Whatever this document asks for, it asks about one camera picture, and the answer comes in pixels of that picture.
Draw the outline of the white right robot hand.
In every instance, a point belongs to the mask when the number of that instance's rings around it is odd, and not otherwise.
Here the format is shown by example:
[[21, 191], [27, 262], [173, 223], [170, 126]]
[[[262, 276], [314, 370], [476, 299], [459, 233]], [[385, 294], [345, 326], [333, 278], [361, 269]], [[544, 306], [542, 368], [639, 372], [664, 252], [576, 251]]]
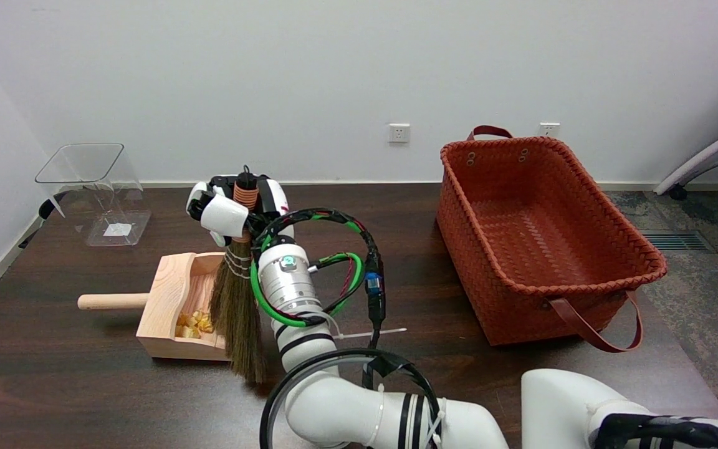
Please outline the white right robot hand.
[[256, 238], [271, 221], [290, 213], [290, 205], [279, 182], [244, 170], [197, 182], [186, 211], [208, 230], [217, 246], [226, 247], [243, 231]]

